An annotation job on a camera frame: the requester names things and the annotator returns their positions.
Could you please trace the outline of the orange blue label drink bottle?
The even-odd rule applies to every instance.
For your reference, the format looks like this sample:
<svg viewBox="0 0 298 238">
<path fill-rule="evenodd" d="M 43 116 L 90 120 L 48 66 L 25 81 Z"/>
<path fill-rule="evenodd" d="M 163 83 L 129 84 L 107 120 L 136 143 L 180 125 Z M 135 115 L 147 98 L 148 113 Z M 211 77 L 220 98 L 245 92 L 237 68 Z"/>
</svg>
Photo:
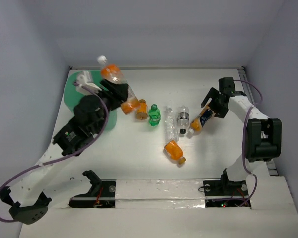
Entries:
<svg viewBox="0 0 298 238">
<path fill-rule="evenodd" d="M 213 111 L 210 109 L 209 104 L 206 104 L 202 111 L 190 122 L 188 129 L 188 137 L 199 133 L 206 122 L 213 116 Z"/>
</svg>

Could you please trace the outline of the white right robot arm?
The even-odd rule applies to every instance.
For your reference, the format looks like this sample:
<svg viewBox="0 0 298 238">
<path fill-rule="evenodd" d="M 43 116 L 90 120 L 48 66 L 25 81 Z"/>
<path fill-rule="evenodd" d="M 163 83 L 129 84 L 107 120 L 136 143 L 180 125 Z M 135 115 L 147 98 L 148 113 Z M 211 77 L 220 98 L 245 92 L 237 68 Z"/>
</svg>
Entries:
<svg viewBox="0 0 298 238">
<path fill-rule="evenodd" d="M 233 112 L 243 123 L 242 154 L 223 172 L 219 189 L 223 194 L 236 190 L 236 182 L 252 174 L 258 161 L 269 161 L 281 154 L 282 122 L 262 113 L 247 95 L 237 91 L 232 77 L 219 79 L 219 88 L 211 88 L 201 103 L 208 106 L 214 116 L 224 118 Z"/>
</svg>

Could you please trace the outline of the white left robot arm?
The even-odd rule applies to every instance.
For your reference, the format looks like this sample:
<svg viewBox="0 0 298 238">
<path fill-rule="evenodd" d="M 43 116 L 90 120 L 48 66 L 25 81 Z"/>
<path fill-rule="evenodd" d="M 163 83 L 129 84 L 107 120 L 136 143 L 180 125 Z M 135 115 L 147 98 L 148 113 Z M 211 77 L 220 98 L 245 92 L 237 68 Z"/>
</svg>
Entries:
<svg viewBox="0 0 298 238">
<path fill-rule="evenodd" d="M 95 143 L 109 122 L 111 111 L 122 107 L 130 96 L 126 80 L 102 79 L 99 85 L 76 80 L 73 87 L 83 95 L 73 108 L 72 118 L 52 138 L 38 162 L 14 175 L 0 187 L 0 221 L 26 225 L 40 220 L 61 193 L 77 195 L 74 177 L 68 177 L 49 193 L 49 185 L 71 158 L 78 157 Z"/>
</svg>

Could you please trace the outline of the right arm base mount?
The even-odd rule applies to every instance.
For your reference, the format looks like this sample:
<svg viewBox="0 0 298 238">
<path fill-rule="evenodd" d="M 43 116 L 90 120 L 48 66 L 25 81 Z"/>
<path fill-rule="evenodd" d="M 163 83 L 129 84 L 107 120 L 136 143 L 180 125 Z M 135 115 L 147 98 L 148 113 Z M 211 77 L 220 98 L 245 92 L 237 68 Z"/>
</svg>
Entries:
<svg viewBox="0 0 298 238">
<path fill-rule="evenodd" d="M 248 199 L 246 181 L 230 181 L 227 169 L 223 171 L 219 180 L 205 180 L 198 189 L 206 197 L 206 205 L 211 207 L 241 206 L 251 207 Z"/>
</svg>

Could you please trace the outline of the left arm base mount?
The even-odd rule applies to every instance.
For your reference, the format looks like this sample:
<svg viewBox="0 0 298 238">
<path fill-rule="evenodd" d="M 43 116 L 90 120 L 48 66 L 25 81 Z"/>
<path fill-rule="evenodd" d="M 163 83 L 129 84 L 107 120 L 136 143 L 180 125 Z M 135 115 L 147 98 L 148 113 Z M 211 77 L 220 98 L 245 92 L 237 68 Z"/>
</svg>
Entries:
<svg viewBox="0 0 298 238">
<path fill-rule="evenodd" d="M 85 194 L 79 194 L 69 200 L 71 208 L 115 208 L 116 180 L 101 180 L 92 170 L 84 171 L 91 187 Z"/>
</svg>

